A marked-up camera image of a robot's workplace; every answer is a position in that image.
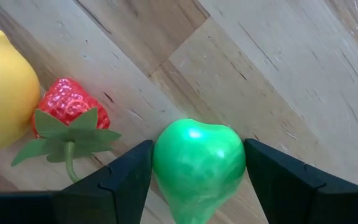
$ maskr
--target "green strawberry stem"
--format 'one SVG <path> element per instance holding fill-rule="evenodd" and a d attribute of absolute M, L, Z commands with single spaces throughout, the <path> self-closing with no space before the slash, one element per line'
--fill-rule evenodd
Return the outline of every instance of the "green strawberry stem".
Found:
<path fill-rule="evenodd" d="M 80 180 L 80 178 L 75 174 L 73 167 L 73 155 L 74 155 L 75 143 L 70 141 L 66 144 L 65 147 L 65 160 L 66 160 L 66 170 L 70 179 L 75 183 Z"/>

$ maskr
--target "plastic fruit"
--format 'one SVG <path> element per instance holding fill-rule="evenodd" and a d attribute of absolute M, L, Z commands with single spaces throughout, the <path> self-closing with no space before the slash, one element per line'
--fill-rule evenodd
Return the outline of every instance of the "plastic fruit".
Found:
<path fill-rule="evenodd" d="M 0 30 L 0 148 L 27 131 L 39 96 L 34 70 Z"/>
<path fill-rule="evenodd" d="M 235 193 L 245 168 L 242 141 L 224 125 L 178 120 L 154 147 L 157 183 L 177 224 L 206 223 Z"/>

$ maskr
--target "wooden floor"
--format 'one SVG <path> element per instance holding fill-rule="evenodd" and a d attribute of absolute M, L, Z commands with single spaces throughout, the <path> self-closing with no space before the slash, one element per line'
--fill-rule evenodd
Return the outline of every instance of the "wooden floor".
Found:
<path fill-rule="evenodd" d="M 0 0 L 0 28 L 44 89 L 74 77 L 123 134 L 81 176 L 191 117 L 358 184 L 358 0 Z M 0 190 L 69 185 L 64 164 L 10 167 L 30 138 L 0 151 Z M 144 211 L 173 223 L 154 183 Z M 210 223 L 267 223 L 248 177 Z"/>

